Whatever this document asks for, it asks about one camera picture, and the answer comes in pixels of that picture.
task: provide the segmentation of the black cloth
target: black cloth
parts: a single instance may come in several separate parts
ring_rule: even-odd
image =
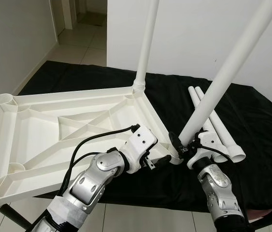
[[[135,72],[47,61],[30,79],[20,95],[127,87]],[[187,88],[200,86],[206,91],[210,81],[177,75],[146,75],[145,93],[168,131],[179,134],[194,111]],[[231,84],[215,109],[246,153],[237,164],[243,197],[249,209],[272,208],[272,103],[249,86]],[[219,164],[238,194],[231,166]],[[119,203],[178,210],[207,212],[206,198],[197,176],[181,165],[163,169],[141,169],[122,174],[106,186],[101,199]]]

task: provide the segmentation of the white pipe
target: white pipe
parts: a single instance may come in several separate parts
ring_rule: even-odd
[[[231,84],[235,75],[246,61],[248,55],[253,50],[271,19],[272,0],[264,0],[217,73],[203,100],[195,109],[179,135],[179,139],[184,146],[189,144],[195,136],[195,133],[200,130],[205,120],[209,117],[210,113]]]
[[[192,98],[193,104],[194,104],[195,109],[196,109],[197,106],[198,106],[199,103],[200,103],[200,99],[199,99],[199,97],[198,97],[198,95],[197,95],[197,93],[196,93],[196,91],[195,91],[195,89],[194,89],[193,86],[188,87],[188,92],[189,92],[189,94],[190,94],[190,97]],[[212,125],[210,119],[207,119],[207,120],[204,122],[204,125],[202,126],[202,128],[203,128],[204,130],[207,130],[207,131],[211,131],[211,132],[215,132],[215,133],[216,133],[216,131],[215,131],[215,129],[214,129],[214,127],[213,127],[213,125]],[[219,138],[217,138],[217,141],[216,141],[216,142],[217,142],[218,144],[222,144],[222,142],[220,141]],[[216,152],[214,152],[212,156],[213,156],[213,160],[214,160],[215,162],[217,162],[217,163],[222,163],[222,162],[227,161],[227,159],[226,159],[225,157],[221,156],[220,154],[218,154],[218,153],[216,153]]]
[[[159,0],[151,0],[150,9],[146,20],[144,36],[142,41],[142,47],[140,52],[140,58],[138,63],[138,69],[136,79],[133,84],[135,91],[143,91],[145,89],[145,74],[147,64],[149,61],[151,44],[153,39],[154,27],[156,22],[157,10]]]
[[[204,93],[201,88],[196,87],[195,90],[200,100],[202,100]],[[222,143],[227,147],[231,160],[235,163],[242,161],[245,158],[246,154],[244,153],[242,148],[236,144],[233,137],[231,136],[215,110],[213,110],[210,114],[210,121],[212,122],[217,132],[217,135],[221,139]]]

